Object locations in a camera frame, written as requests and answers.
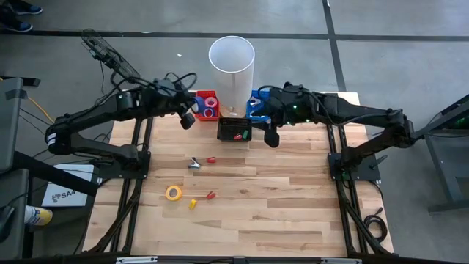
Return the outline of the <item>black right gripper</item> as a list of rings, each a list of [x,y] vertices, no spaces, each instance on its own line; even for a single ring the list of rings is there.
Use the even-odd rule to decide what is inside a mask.
[[[266,85],[268,95],[262,96],[262,115],[267,115],[277,126],[311,122],[310,91],[302,85],[285,83],[283,88]]]

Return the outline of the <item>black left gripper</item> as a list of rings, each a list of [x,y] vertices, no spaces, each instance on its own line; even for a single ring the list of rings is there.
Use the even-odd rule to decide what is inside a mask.
[[[144,88],[144,112],[147,116],[166,114],[195,114],[191,108],[197,103],[181,81],[170,81],[168,78],[156,79]]]

